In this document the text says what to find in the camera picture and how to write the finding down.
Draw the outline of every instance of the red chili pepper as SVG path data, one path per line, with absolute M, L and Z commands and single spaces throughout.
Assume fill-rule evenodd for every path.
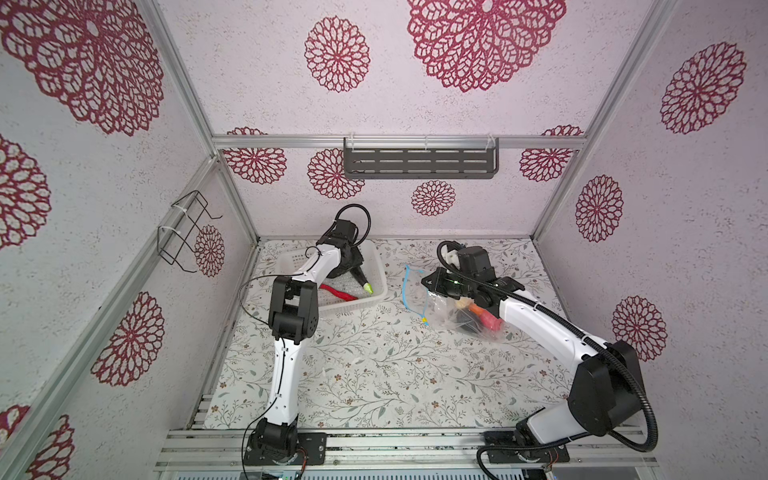
M 331 292 L 331 294 L 333 294 L 334 296 L 338 296 L 341 300 L 344 300 L 345 302 L 351 302 L 353 300 L 357 300 L 356 296 L 349 295 L 348 293 L 340 292 L 335 288 L 333 288 L 332 286 L 327 286 L 325 283 L 321 284 L 320 288 Z

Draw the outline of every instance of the floral tablecloth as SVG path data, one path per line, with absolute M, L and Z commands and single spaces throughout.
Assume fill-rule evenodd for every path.
M 528 240 L 460 240 L 481 245 L 496 274 L 512 276 L 549 308 L 562 312 Z M 513 426 L 559 402 L 570 378 L 558 362 L 514 327 L 489 343 L 421 322 L 400 300 L 405 265 L 433 270 L 437 240 L 374 240 L 388 295 L 380 304 L 321 316 L 305 350 L 299 427 Z M 271 240 L 255 275 L 274 273 L 282 252 L 312 242 Z M 266 319 L 273 278 L 254 283 L 247 308 Z M 242 314 L 205 420 L 207 429 L 242 429 L 266 408 L 273 368 L 267 327 Z

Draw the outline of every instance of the black wire rack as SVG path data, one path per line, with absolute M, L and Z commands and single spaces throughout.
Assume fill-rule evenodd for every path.
M 189 214 L 189 210 L 193 208 L 195 204 L 199 204 L 201 209 L 200 213 L 198 213 L 195 217 L 191 216 Z M 182 198 L 176 200 L 171 204 L 171 207 L 176 207 L 182 212 L 184 212 L 184 215 L 175 223 L 175 225 L 160 225 L 157 228 L 157 235 L 155 236 L 156 244 L 157 244 L 157 254 L 160 255 L 160 257 L 168 263 L 168 265 L 178 265 L 179 268 L 181 268 L 183 271 L 187 273 L 196 273 L 197 270 L 187 270 L 184 268 L 183 265 L 181 265 L 181 262 L 178 260 L 179 254 L 186 246 L 192 254 L 195 253 L 194 248 L 187 242 L 187 239 L 192 234 L 195 229 L 197 231 L 201 231 L 200 225 L 198 222 L 200 221 L 200 218 L 203 216 L 203 214 L 206 214 L 208 218 L 211 220 L 218 220 L 223 215 L 219 215 L 218 217 L 214 217 L 210 214 L 208 211 L 208 200 L 206 200 L 205 196 L 199 191 L 199 190 L 192 190 L 190 193 L 184 195 Z M 190 225 L 189 231 L 185 235 L 182 235 L 182 233 L 179 231 L 180 225 L 184 221 L 184 218 L 189 219 L 192 224 Z M 181 244 L 176 249 L 175 253 L 172 253 L 168 251 L 168 247 L 170 242 L 175 238 L 178 237 L 181 239 Z

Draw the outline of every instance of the black mounting plate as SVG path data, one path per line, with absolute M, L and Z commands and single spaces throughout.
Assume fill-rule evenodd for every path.
M 515 446 L 515 431 L 510 430 L 508 432 L 484 432 L 486 445 L 500 445 L 500 446 Z M 568 449 L 565 445 L 557 447 L 555 449 L 545 450 L 532 450 L 526 452 L 530 458 L 540 458 L 539 462 L 557 462 L 568 463 L 571 460 L 571 456 L 568 454 Z M 528 463 L 518 456 L 517 452 L 508 450 L 488 450 L 488 460 L 491 463 Z
M 328 439 L 327 433 L 300 433 L 299 434 L 299 446 L 304 447 L 307 453 L 307 465 L 322 465 L 326 461 L 326 440 Z M 304 462 L 301 454 L 288 462 L 286 465 L 301 465 Z M 257 451 L 251 450 L 245 452 L 245 458 L 243 459 L 243 465 L 251 467 L 258 467 L 262 465 L 279 466 L 269 458 L 257 458 Z

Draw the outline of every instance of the red floral medallion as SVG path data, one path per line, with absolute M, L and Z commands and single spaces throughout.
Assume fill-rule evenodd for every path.
M 0 135 L 0 250 L 34 237 L 50 211 L 51 191 L 38 162 Z
M 411 196 L 411 205 L 421 215 L 434 217 L 448 211 L 456 200 L 451 185 L 440 180 L 430 180 L 419 185 Z
M 688 134 L 725 113 L 744 82 L 744 52 L 725 41 L 686 60 L 672 75 L 661 99 L 661 121 L 676 134 Z
M 213 225 L 200 229 L 194 242 L 194 258 L 205 276 L 216 276 L 224 265 L 224 241 Z
M 349 91 L 368 73 L 368 44 L 357 25 L 339 17 L 317 22 L 304 42 L 306 66 L 330 91 Z
M 266 135 L 250 127 L 235 128 L 227 134 Z M 222 153 L 235 174 L 255 184 L 277 182 L 286 173 L 286 156 L 282 148 L 235 148 Z
M 328 198 L 350 198 L 357 195 L 365 180 L 350 180 L 344 175 L 344 153 L 338 148 L 325 149 L 310 159 L 306 174 L 313 188 Z
M 74 453 L 69 415 L 62 415 L 57 428 L 48 435 L 43 449 L 27 468 L 27 480 L 61 480 L 69 472 L 69 461 Z
M 163 69 L 130 0 L 2 0 L 0 31 L 40 91 L 77 120 L 133 135 L 160 114 Z
M 600 175 L 588 181 L 576 202 L 576 226 L 581 235 L 599 242 L 613 234 L 619 226 L 624 201 L 613 178 Z
M 528 67 L 565 0 L 408 0 L 414 55 L 444 87 L 488 90 Z
M 11 438 L 11 434 L 16 430 L 16 426 L 27 415 L 29 406 L 14 405 L 10 409 L 0 413 L 0 450 L 5 442 Z
M 543 135 L 582 135 L 584 132 L 573 125 L 558 125 L 546 130 Z M 574 151 L 567 148 L 529 148 L 520 157 L 520 171 L 523 176 L 537 182 L 560 177 Z
M 613 325 L 616 340 L 632 345 L 644 362 L 661 355 L 667 346 L 667 324 L 656 306 L 645 298 L 628 296 L 619 302 Z
M 148 370 L 163 346 L 163 310 L 147 292 L 139 293 L 133 307 L 101 351 L 91 373 L 99 383 L 126 386 Z

